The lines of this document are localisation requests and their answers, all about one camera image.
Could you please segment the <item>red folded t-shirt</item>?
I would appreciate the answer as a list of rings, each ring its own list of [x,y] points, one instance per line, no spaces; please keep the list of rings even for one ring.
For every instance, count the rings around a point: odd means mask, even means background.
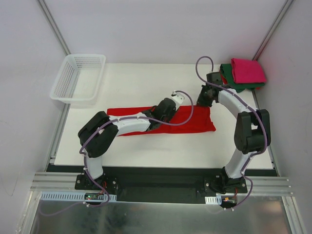
[[[222,79],[223,83],[224,83],[224,84],[228,84],[228,82],[227,82],[227,80],[224,78],[224,76],[223,76],[222,74],[221,74],[220,76],[221,76],[221,79]]]

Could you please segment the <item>white plastic basket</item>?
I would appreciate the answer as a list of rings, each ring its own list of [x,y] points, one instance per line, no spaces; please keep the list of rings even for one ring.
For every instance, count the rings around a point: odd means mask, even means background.
[[[98,96],[105,62],[106,56],[101,54],[67,55],[50,91],[50,98],[65,104],[91,104]]]

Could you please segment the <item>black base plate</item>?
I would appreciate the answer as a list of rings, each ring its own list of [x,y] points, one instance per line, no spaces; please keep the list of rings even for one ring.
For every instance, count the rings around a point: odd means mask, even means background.
[[[77,176],[76,190],[104,188],[118,201],[202,204],[217,194],[246,194],[246,180],[229,179],[224,169],[103,167],[104,174],[91,181]]]

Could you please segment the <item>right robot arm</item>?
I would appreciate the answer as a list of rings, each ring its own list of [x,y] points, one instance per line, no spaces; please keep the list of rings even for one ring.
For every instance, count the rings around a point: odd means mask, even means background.
[[[208,73],[205,81],[197,105],[212,107],[213,102],[220,103],[236,119],[235,151],[220,175],[210,179],[209,188],[220,194],[233,193],[245,183],[243,176],[252,158],[271,143],[270,115],[265,109],[255,110],[235,90],[224,85],[219,72]]]

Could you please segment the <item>red t-shirt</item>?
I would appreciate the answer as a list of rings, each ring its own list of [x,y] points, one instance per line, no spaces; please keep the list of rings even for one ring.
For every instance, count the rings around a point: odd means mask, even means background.
[[[221,79],[222,79],[223,83],[224,83],[224,84],[228,84],[228,82],[227,82],[227,80],[224,78],[224,76],[223,76],[222,74],[221,74],[220,76],[221,76]]]
[[[110,116],[134,115],[150,109],[150,107],[127,107],[127,108],[109,108],[107,114]],[[170,121],[178,124],[185,121],[191,113],[191,106],[181,106],[178,112]],[[125,136],[146,135],[146,134],[194,134],[204,132],[214,132],[216,128],[210,119],[210,108],[195,106],[191,119],[180,126],[161,125],[158,129],[148,132],[127,133]]]

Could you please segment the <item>green folded t-shirt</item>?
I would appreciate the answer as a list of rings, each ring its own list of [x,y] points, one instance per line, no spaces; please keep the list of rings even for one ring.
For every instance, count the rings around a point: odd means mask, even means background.
[[[230,63],[223,63],[219,68],[220,74],[224,76],[227,80],[229,87],[235,89],[238,93],[241,93],[244,90],[253,91],[255,89],[260,89],[265,85],[265,83],[235,83],[232,75],[232,66]]]

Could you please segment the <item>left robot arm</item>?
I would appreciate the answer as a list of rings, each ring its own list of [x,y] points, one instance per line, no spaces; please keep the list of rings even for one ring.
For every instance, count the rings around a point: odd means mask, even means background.
[[[158,129],[162,122],[170,122],[183,101],[181,95],[166,97],[148,110],[123,116],[125,120],[121,120],[122,116],[109,116],[104,111],[96,113],[78,132],[89,172],[86,184],[94,190],[103,185],[103,155],[117,136]]]

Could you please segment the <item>pink folded t-shirt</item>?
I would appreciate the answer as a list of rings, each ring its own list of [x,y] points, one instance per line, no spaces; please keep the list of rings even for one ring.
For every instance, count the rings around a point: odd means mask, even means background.
[[[232,58],[232,76],[237,84],[266,83],[261,65],[256,60]]]

